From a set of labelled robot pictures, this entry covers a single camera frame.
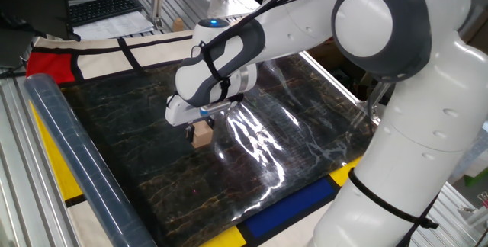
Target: blue stripe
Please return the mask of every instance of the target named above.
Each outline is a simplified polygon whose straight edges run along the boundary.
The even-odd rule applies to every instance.
[[[333,192],[329,182],[325,178],[321,178],[248,218],[244,223],[257,238]]]

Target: black line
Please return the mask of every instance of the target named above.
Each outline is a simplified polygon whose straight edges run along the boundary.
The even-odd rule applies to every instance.
[[[334,189],[334,192],[339,192],[341,190],[341,186],[337,184],[337,182],[332,178],[330,175],[326,175],[325,180],[329,182],[330,186],[332,186],[332,189]]]
[[[172,61],[166,61],[166,62],[163,62],[163,63],[156,63],[156,64],[144,66],[144,67],[141,67],[141,68],[142,68],[142,70],[154,69],[154,68],[159,68],[159,67],[163,67],[163,66],[176,65],[176,64],[179,64],[180,62],[181,62],[181,59],[180,60],[172,60]],[[83,79],[83,80],[81,80],[79,82],[64,82],[64,83],[58,84],[58,86],[60,88],[68,88],[68,87],[80,85],[82,83],[96,82],[98,80],[108,79],[108,78],[113,77],[113,76],[129,75],[131,73],[134,73],[134,70],[133,69],[128,69],[126,71],[121,71],[121,72],[114,72],[114,73],[111,73],[111,74],[108,74],[108,75],[101,75],[101,76],[97,76],[97,77],[94,77],[94,78],[91,78],[91,79]]]
[[[76,82],[83,81],[83,74],[82,70],[78,67],[78,55],[71,55],[71,63],[70,63],[71,73],[75,78]]]
[[[80,194],[77,197],[71,197],[71,198],[65,200],[64,203],[66,204],[66,208],[70,208],[71,206],[75,206],[75,205],[80,204],[81,202],[84,202],[84,201],[86,201],[85,196],[83,194]]]
[[[362,181],[356,176],[354,173],[354,168],[349,171],[349,180],[352,182],[356,188],[361,191],[366,197],[368,197],[371,201],[375,202],[376,205],[382,207],[383,209],[387,210],[388,212],[392,213],[393,215],[401,218],[402,220],[409,221],[411,223],[415,223],[420,225],[422,228],[426,229],[436,229],[439,225],[437,223],[432,222],[430,219],[426,217],[415,217],[409,213],[405,213],[402,210],[396,208],[395,206],[386,202],[383,198],[379,197],[377,194],[373,193],[366,185],[362,183]]]
[[[183,40],[190,40],[192,36],[185,36],[185,37],[176,37],[167,40],[155,40],[147,43],[141,44],[134,44],[127,46],[128,49],[137,49],[142,47],[154,46],[157,44],[164,44],[164,43],[171,43]],[[45,47],[34,47],[32,52],[35,53],[55,53],[55,54],[63,54],[63,53],[70,53],[76,54],[79,56],[87,56],[87,55],[94,55],[94,54],[101,54],[101,53],[113,53],[120,51],[120,47],[113,47],[113,48],[100,48],[100,49],[73,49],[73,48],[45,48]]]
[[[262,243],[268,241],[272,237],[276,236],[277,234],[286,230],[286,228],[294,225],[298,221],[302,220],[303,218],[307,217],[311,213],[317,211],[318,209],[326,206],[329,202],[333,201],[336,198],[337,192],[332,192],[330,195],[324,197],[323,199],[317,201],[316,203],[310,205],[308,208],[302,210],[301,212],[297,213],[296,215],[290,217],[289,219],[285,220],[283,223],[280,223],[275,228],[271,229],[267,233],[258,238],[255,238],[252,233],[249,231],[249,228],[246,226],[246,222],[242,222],[236,225],[237,229],[241,232],[242,237],[246,241],[245,247],[257,247]]]
[[[120,48],[122,49],[122,53],[124,53],[125,57],[127,58],[127,61],[129,61],[132,68],[134,68],[136,70],[141,70],[142,68],[141,68],[140,64],[137,62],[137,59],[134,57],[134,55],[132,54],[132,52],[128,48],[127,43],[125,42],[125,39],[119,38],[119,39],[117,39],[117,41],[119,43]]]

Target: wooden block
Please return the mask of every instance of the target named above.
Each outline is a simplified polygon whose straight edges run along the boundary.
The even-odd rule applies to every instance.
[[[208,126],[205,120],[198,121],[197,123],[194,123],[193,126],[195,127],[195,131],[191,145],[193,145],[194,148],[206,146],[212,142],[214,131]]]
[[[173,31],[177,32],[177,31],[182,31],[184,29],[185,29],[185,25],[183,24],[183,20],[181,18],[176,18],[173,21]]]

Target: rolled plastic sheet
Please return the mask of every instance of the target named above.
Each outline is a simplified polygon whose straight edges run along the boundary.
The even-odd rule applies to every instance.
[[[45,74],[24,83],[113,246],[156,246],[54,80]]]

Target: keyboard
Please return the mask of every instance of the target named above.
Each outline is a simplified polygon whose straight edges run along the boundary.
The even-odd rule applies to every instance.
[[[69,17],[71,25],[78,27],[142,9],[137,0],[94,0],[69,6]]]

